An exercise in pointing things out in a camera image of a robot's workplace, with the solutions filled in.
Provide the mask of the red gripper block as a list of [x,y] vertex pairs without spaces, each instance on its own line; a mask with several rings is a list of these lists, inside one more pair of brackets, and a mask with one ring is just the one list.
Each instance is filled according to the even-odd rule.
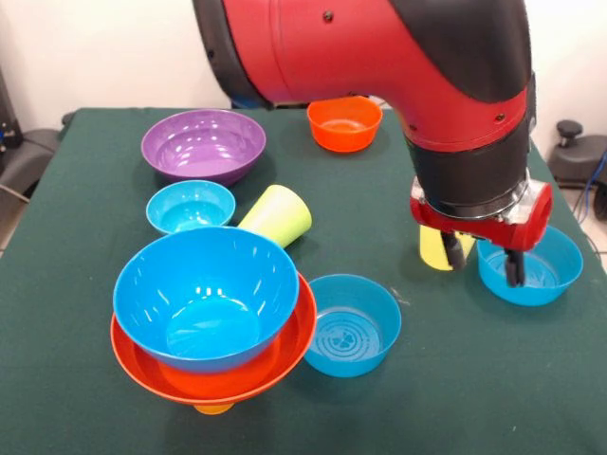
[[532,249],[543,237],[553,208],[553,192],[548,183],[529,182],[522,198],[497,215],[458,219],[432,208],[419,183],[413,182],[410,208],[419,225],[442,231],[441,240],[453,270],[461,270],[467,263],[458,231],[504,247],[507,284],[520,287],[525,280],[523,251]]

